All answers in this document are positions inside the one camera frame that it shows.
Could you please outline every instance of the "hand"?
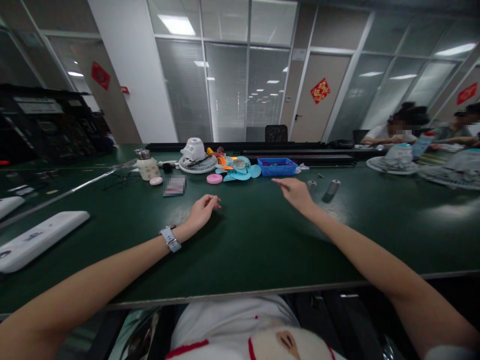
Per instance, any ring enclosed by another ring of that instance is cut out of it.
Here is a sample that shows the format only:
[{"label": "hand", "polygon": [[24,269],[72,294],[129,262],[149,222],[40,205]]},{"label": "hand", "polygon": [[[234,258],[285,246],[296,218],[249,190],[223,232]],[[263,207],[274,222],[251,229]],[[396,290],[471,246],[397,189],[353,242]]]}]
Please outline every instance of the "hand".
[{"label": "hand", "polygon": [[272,181],[280,185],[285,199],[305,217],[319,209],[310,196],[307,184],[303,181],[293,177],[284,179],[274,178]]},{"label": "hand", "polygon": [[441,144],[430,144],[428,147],[432,150],[440,150],[442,148],[442,145]]},{"label": "hand", "polygon": [[217,203],[221,201],[216,195],[204,195],[200,200],[197,200],[190,210],[190,215],[185,221],[185,225],[191,230],[197,232],[209,221],[212,211],[214,209],[221,209],[222,207]]}]

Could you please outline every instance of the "white shirt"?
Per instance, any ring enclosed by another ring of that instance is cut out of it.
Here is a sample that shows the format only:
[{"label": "white shirt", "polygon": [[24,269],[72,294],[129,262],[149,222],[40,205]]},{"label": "white shirt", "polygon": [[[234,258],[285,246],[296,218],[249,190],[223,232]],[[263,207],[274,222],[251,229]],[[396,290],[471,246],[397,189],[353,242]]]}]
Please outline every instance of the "white shirt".
[{"label": "white shirt", "polygon": [[[300,328],[294,313],[278,295],[192,302],[176,324],[171,336],[172,352],[166,359],[248,360],[252,358],[249,339],[256,333],[282,326]],[[316,359],[346,360],[329,347],[326,352],[328,356]],[[425,360],[453,359],[473,360],[475,354],[454,346],[439,346],[425,357]]]},{"label": "white shirt", "polygon": [[366,138],[371,139],[402,139],[405,143],[413,143],[417,140],[417,137],[409,130],[403,130],[401,134],[395,134],[392,137],[389,135],[388,125],[378,125],[370,130],[366,135]]}]

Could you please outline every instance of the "office chair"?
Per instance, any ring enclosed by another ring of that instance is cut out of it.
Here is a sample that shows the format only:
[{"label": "office chair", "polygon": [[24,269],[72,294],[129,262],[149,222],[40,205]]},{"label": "office chair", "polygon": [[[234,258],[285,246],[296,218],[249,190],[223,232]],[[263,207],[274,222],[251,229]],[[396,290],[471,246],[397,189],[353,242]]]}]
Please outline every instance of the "office chair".
[{"label": "office chair", "polygon": [[353,130],[353,142],[355,145],[360,144],[365,135],[368,134],[370,130]]},{"label": "office chair", "polygon": [[266,143],[286,143],[289,141],[289,128],[287,125],[265,126]]}]

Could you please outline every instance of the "person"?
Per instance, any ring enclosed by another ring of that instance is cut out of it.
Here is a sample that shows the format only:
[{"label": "person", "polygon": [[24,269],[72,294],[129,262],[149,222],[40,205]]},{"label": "person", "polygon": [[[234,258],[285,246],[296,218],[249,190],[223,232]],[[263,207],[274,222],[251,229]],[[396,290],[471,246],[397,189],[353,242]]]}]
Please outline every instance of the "person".
[{"label": "person", "polygon": [[[474,358],[480,334],[432,286],[384,248],[320,209],[304,182],[272,180],[285,199],[390,299],[421,358]],[[212,211],[221,208],[219,202],[209,194],[195,202],[185,223],[172,231],[177,241],[183,244],[200,230]],[[74,328],[169,251],[162,236],[155,237],[77,272],[34,298],[0,324],[1,358],[55,359]],[[318,336],[301,329],[276,295],[189,304],[173,331],[171,348],[166,359],[343,359]]]},{"label": "person", "polygon": [[430,144],[430,148],[433,150],[440,150],[442,148],[442,144],[461,144],[472,148],[480,148],[480,132],[475,136],[451,137],[449,139],[445,139],[442,143],[432,143]]},{"label": "person", "polygon": [[454,116],[451,122],[441,123],[431,130],[435,133],[432,144],[451,144],[454,138],[471,138],[468,126],[480,121],[480,102],[468,105],[465,111],[457,111]]},{"label": "person", "polygon": [[412,134],[409,122],[399,111],[391,116],[385,125],[378,125],[371,129],[361,140],[360,144],[413,144],[416,140],[417,137]]}]

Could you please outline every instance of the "pink object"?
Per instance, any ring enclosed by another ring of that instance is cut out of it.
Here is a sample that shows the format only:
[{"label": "pink object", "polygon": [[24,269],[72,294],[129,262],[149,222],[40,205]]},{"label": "pink object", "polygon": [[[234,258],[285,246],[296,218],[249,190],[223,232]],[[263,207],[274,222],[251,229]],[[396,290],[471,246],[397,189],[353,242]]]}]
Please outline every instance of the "pink object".
[{"label": "pink object", "polygon": [[206,177],[206,182],[209,184],[220,184],[224,177],[220,174],[211,174]]},{"label": "pink object", "polygon": [[152,177],[150,179],[150,185],[160,185],[161,183],[164,182],[164,179],[162,179],[160,176],[157,176],[157,177]]}]

